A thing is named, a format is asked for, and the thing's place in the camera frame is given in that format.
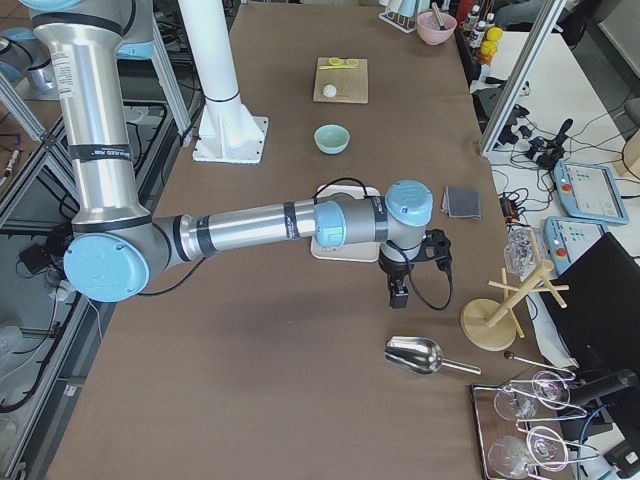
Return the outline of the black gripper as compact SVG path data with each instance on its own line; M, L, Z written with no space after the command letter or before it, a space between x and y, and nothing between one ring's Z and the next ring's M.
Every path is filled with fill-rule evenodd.
M381 245L378 264L387 277L390 307L407 306L409 292L404 279L415 264L426 262L434 262L452 280L451 241L443 230L426 230L415 247L401 248L392 241Z

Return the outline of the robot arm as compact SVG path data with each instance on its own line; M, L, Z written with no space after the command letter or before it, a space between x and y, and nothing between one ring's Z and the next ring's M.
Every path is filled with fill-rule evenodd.
M449 271L450 242L428 224L433 197L401 180L382 196L315 194L308 200L194 218L154 218L138 198L117 56L152 49L148 1L32 1L36 37L50 51L79 193L64 271L75 289L99 302L145 295L148 283L186 262L219 253L311 237L322 247L377 243L390 303L415 291L414 265Z

